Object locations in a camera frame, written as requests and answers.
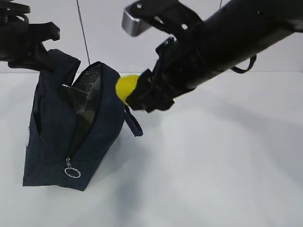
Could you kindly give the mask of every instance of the yellow ball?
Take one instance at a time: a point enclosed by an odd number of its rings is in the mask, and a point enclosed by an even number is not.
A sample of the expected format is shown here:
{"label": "yellow ball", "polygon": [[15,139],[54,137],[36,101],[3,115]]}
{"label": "yellow ball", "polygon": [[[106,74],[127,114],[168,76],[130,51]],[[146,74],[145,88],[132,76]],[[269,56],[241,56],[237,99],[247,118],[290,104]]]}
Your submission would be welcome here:
{"label": "yellow ball", "polygon": [[129,75],[118,80],[116,84],[116,93],[125,105],[128,105],[126,99],[135,90],[138,79],[138,75]]}

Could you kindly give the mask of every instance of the metal ring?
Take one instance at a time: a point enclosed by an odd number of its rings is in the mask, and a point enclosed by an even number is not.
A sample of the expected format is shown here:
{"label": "metal ring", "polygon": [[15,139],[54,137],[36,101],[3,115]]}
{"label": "metal ring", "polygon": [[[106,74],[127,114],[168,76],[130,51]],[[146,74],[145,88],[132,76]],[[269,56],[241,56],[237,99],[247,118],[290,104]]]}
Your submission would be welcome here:
{"label": "metal ring", "polygon": [[[67,172],[68,170],[73,170],[73,171],[75,171],[75,172],[78,174],[78,176],[73,176],[73,175],[69,174],[69,173]],[[65,172],[66,175],[68,175],[68,176],[71,177],[71,178],[77,179],[77,178],[80,178],[80,177],[81,177],[81,172],[80,172],[78,169],[75,169],[75,168],[72,168],[72,167],[65,168],[64,172]]]}

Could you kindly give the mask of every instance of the bag handle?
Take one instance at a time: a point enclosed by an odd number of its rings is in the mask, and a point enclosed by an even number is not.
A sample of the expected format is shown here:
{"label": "bag handle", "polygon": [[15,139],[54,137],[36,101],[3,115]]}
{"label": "bag handle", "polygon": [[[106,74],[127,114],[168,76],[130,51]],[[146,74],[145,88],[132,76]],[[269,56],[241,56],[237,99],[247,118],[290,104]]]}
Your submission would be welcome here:
{"label": "bag handle", "polygon": [[143,136],[143,130],[137,121],[137,119],[131,114],[131,111],[128,106],[125,106],[125,121],[134,134],[134,136],[139,137]]}
{"label": "bag handle", "polygon": [[247,70],[242,70],[238,67],[233,67],[231,68],[232,71],[236,72],[236,73],[239,73],[239,74],[243,74],[243,73],[246,73],[248,72],[249,70],[252,69],[252,67],[254,66],[255,62],[257,60],[257,56],[253,56],[251,59],[250,59],[250,65],[248,66]]}

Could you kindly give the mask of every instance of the navy blue bag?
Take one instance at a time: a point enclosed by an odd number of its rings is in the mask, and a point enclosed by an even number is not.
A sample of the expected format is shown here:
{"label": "navy blue bag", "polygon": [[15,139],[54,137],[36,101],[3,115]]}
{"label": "navy blue bag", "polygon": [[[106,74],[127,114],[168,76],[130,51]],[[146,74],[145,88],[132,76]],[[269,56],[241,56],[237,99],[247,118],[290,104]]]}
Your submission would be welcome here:
{"label": "navy blue bag", "polygon": [[124,122],[135,136],[143,132],[116,95],[120,77],[116,71],[96,62],[72,84],[80,61],[59,50],[49,54],[57,68],[39,76],[23,186],[58,185],[84,191]]}

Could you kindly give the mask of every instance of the white table surface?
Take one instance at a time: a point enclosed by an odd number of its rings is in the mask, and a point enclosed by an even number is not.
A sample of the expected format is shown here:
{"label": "white table surface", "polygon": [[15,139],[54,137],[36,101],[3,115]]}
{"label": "white table surface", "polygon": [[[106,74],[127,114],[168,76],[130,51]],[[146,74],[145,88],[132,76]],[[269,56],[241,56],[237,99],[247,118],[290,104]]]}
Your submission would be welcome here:
{"label": "white table surface", "polygon": [[303,226],[303,74],[224,73],[136,112],[85,192],[23,188],[36,74],[0,77],[2,227]]}

